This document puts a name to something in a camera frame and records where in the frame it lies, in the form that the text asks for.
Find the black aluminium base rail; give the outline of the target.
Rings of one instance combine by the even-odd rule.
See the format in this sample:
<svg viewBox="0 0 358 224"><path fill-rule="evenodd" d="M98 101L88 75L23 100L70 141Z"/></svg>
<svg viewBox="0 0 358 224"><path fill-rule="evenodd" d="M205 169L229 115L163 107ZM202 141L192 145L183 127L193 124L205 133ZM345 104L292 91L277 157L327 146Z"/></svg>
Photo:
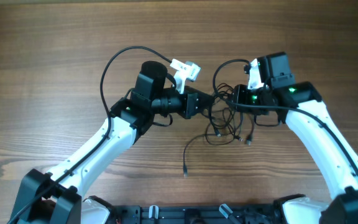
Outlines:
<svg viewBox="0 0 358 224"><path fill-rule="evenodd" d="M242 206L161 207L151 205L115 206L108 223L171 224L171 223L286 223L282 210L273 204Z"/></svg>

